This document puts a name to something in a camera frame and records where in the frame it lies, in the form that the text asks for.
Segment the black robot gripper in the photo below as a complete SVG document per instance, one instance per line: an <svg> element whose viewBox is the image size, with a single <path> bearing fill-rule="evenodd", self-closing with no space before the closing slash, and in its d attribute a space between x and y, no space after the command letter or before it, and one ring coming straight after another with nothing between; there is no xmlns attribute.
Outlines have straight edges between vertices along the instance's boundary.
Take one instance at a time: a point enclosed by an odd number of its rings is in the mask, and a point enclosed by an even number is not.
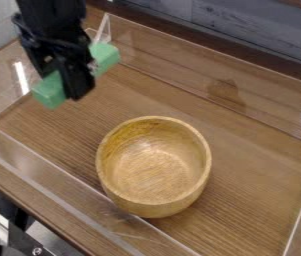
<svg viewBox="0 0 301 256"><path fill-rule="evenodd" d="M11 21L29 62L41 78L57 66L65 97L80 100L95 86L87 63L91 40L81 27L85 0L15 0Z"/></svg>

